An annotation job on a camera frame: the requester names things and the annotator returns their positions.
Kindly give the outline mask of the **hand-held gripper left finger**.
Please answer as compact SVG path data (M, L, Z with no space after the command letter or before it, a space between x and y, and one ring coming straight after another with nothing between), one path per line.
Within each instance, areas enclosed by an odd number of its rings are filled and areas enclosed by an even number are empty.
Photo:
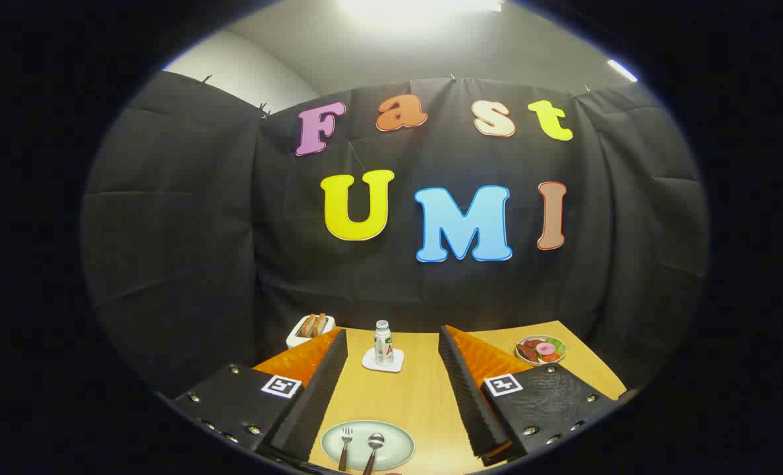
M244 453L305 464L347 358L346 331L334 329L255 367L224 366L175 409Z

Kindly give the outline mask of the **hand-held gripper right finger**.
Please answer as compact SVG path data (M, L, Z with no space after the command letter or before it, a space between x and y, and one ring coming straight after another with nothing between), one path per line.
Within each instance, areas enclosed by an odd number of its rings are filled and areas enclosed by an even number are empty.
M486 466L541 456L619 406L618 396L562 364L530 365L448 325L437 351L473 454Z

